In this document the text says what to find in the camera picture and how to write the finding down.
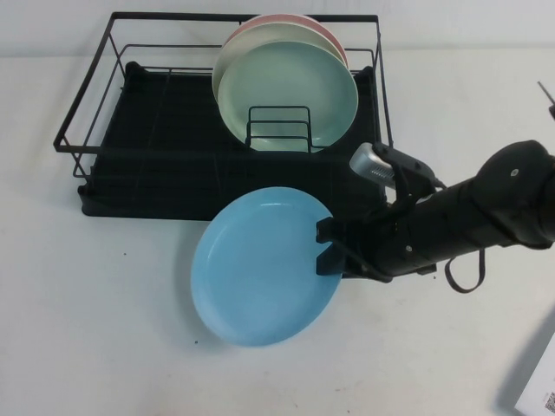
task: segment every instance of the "white backdrop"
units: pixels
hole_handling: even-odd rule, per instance
[[[553,0],[2,0],[0,56],[90,55],[115,10],[367,13],[389,49],[555,46]]]

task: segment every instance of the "dish rack tray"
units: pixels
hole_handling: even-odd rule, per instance
[[[362,36],[373,25],[376,44],[346,48],[349,56],[364,59],[351,70],[359,108],[350,130],[320,152],[300,153],[257,152],[235,139],[213,98],[212,65],[198,60],[183,64],[206,52],[212,53],[213,63],[221,41],[254,16],[115,12],[110,17],[54,141],[57,152],[72,155],[74,176],[84,179],[78,192],[85,214],[211,220],[234,199],[267,186],[308,192],[337,218],[361,216],[386,203],[380,186],[349,169],[361,143],[381,140],[380,116],[393,144],[378,17],[311,16],[323,24],[364,23]],[[139,25],[126,32],[120,23]],[[155,29],[145,30],[145,23],[154,23]],[[221,33],[220,42],[166,41],[171,35],[179,38],[187,25],[200,24],[221,25],[213,31]],[[70,138],[81,144],[71,144]]]

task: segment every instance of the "blue plate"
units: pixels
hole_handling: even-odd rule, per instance
[[[206,228],[191,286],[200,318],[233,344],[285,340],[313,322],[341,275],[318,276],[316,222],[328,209],[291,188],[265,188],[229,204]]]

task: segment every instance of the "mint green plate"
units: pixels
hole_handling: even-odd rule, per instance
[[[245,143],[249,107],[306,106],[310,109],[312,144],[330,146],[347,132],[358,108],[356,84],[349,70],[330,52],[301,42],[274,42],[257,47],[237,59],[219,85],[219,111],[235,137]],[[252,120],[304,120],[302,108],[252,110]],[[307,152],[301,123],[251,124],[251,148],[261,151]]]

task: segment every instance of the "plate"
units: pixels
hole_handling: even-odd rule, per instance
[[[273,21],[278,16],[284,20]],[[236,59],[258,46],[280,41],[303,42],[318,46],[328,50],[347,66],[347,56],[343,47],[320,23],[308,17],[294,15],[255,17],[236,30],[219,52],[212,72],[212,91],[216,100],[221,79]]]
[[[318,276],[317,221],[330,216],[311,195],[264,188],[229,204],[208,225],[194,255],[194,306],[218,337],[264,346],[313,322],[341,275]]]
[[[233,135],[245,143],[252,106],[306,106],[310,109],[312,144],[330,146],[349,130],[358,108],[356,84],[343,63],[325,49],[301,42],[274,42],[259,46],[237,59],[219,86],[219,111]],[[306,136],[303,108],[268,108],[252,111],[252,120],[277,123],[251,124],[251,148],[263,151],[307,152],[307,141],[277,139]]]

